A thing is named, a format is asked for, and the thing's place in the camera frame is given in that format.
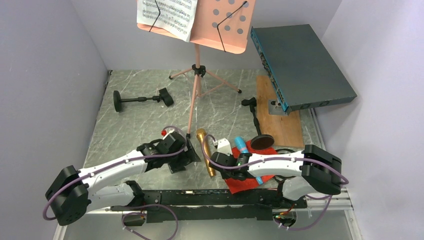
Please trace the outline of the gold toy microphone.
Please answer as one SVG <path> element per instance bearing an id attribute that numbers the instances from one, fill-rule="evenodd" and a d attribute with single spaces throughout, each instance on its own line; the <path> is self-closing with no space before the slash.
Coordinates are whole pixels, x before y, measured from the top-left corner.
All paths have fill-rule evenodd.
<path id="1" fill-rule="evenodd" d="M 208 144 L 208 139 L 206 138 L 206 131 L 203 128 L 199 128 L 196 130 L 196 138 L 199 141 L 199 143 L 201 144 L 201 148 L 202 148 L 202 154 L 203 154 L 203 158 L 204 158 L 204 162 L 206 165 L 206 170 L 208 172 L 208 175 L 213 178 L 216 176 L 216 172 L 213 168 L 211 168 L 209 166 L 209 157 L 211 156 L 211 151 L 209 148 L 209 144 Z"/>

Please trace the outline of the blue toy microphone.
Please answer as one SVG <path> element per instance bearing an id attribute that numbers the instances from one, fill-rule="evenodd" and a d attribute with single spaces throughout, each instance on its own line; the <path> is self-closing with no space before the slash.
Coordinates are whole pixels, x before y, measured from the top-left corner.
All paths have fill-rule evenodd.
<path id="1" fill-rule="evenodd" d="M 242 137 L 237 136 L 237 137 L 234 139 L 234 141 L 235 141 L 235 145 L 236 145 L 236 147 L 237 147 L 238 151 L 239 151 L 241 154 L 247 154 L 247 153 L 249 153 L 249 150 L 248 150 L 248 148 L 247 148 L 246 142 L 243 140 L 243 138 L 242 138 Z M 256 179 L 256 181 L 257 181 L 257 183 L 258 183 L 259 185 L 262 185 L 262 184 L 264 183 L 261 177 L 256 177 L 255 179 Z"/>

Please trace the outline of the black desktop mic stand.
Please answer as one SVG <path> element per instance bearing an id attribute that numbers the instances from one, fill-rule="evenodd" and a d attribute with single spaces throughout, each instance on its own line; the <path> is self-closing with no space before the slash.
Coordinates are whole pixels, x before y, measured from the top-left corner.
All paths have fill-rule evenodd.
<path id="1" fill-rule="evenodd" d="M 260 128 L 260 122 L 256 114 L 256 107 L 257 107 L 256 98 L 252 97 L 250 99 L 243 99 L 241 101 L 241 105 L 245 107 L 249 107 L 249 110 L 252 113 L 252 117 L 253 117 L 253 124 L 257 132 L 257 136 L 255 136 L 250 141 L 251 148 L 254 150 L 264 150 L 264 149 L 272 147 L 272 145 L 275 142 L 274 138 L 269 134 L 263 134 Z"/>
<path id="2" fill-rule="evenodd" d="M 137 98 L 121 98 L 120 92 L 117 90 L 113 91 L 113 105 L 114 109 L 117 113 L 121 112 L 123 110 L 123 103 L 131 103 L 131 102 L 146 102 L 148 100 L 160 102 L 163 101 L 163 103 L 170 107 L 174 104 L 174 100 L 169 94 L 168 90 L 166 88 L 162 88 L 158 90 L 159 95 L 154 95 L 152 97 L 137 97 Z"/>

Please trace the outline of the white sheet music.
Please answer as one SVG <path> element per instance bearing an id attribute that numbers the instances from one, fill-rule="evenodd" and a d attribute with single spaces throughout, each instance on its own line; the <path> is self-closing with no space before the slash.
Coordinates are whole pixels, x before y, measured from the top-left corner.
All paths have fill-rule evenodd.
<path id="1" fill-rule="evenodd" d="M 136 23 L 141 30 L 189 42 L 196 0 L 138 0 Z"/>

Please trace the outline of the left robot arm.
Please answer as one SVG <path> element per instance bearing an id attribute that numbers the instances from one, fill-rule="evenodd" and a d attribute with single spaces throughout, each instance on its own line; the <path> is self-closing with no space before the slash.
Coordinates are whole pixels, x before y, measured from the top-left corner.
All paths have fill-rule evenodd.
<path id="1" fill-rule="evenodd" d="M 82 169 L 67 166 L 45 193 L 47 206 L 43 210 L 43 218 L 67 226 L 85 213 L 102 208 L 119 206 L 137 210 L 146 203 L 140 185 L 134 180 L 122 184 L 116 184 L 117 181 L 163 165 L 167 165 L 174 174 L 199 161 L 200 157 L 190 140 L 172 131 L 106 163 Z"/>

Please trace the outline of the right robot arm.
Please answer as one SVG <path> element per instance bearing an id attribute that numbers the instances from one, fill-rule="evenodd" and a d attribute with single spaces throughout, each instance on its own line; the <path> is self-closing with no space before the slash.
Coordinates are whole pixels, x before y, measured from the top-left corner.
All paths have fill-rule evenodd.
<path id="1" fill-rule="evenodd" d="M 342 186 L 348 184 L 342 175 L 341 159 L 312 144 L 289 154 L 241 153 L 237 158 L 217 151 L 211 156 L 209 166 L 224 179 L 285 177 L 282 190 L 275 194 L 276 203 L 282 208 L 308 194 L 338 195 Z"/>

